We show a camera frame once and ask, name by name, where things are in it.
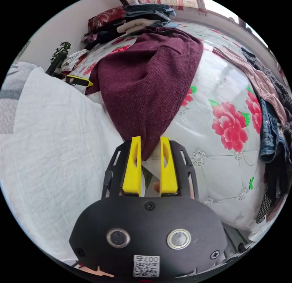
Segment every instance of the printed number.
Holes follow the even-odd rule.
[[[158,262],[158,258],[157,257],[148,257],[148,256],[146,256],[145,258],[144,258],[144,262]]]

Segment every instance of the qr code sticker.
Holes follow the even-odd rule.
[[[160,256],[134,255],[133,277],[159,277]]]

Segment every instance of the denim jacket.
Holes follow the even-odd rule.
[[[260,98],[262,107],[262,139],[259,157],[270,163],[278,154],[285,154],[286,163],[290,162],[290,150],[283,136],[281,124],[273,106]]]

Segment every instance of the floral bedsheet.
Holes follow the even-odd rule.
[[[182,144],[191,157],[199,191],[196,198],[225,224],[253,231],[259,228],[256,216],[266,188],[265,166],[258,159],[261,107],[245,74],[212,52],[214,46],[226,46],[244,58],[241,45],[215,29],[178,24],[203,42],[204,51],[188,94],[163,136]],[[121,36],[96,47],[71,74],[88,79],[102,57],[127,49],[135,40],[135,36]],[[84,93],[83,87],[77,88]],[[103,104],[99,93],[88,97]],[[159,147],[143,165],[159,178]]]

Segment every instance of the maroon knitted sweater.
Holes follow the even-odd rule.
[[[127,50],[109,54],[93,68],[94,84],[125,140],[141,136],[147,160],[178,112],[194,79],[202,43],[181,30],[148,27]]]

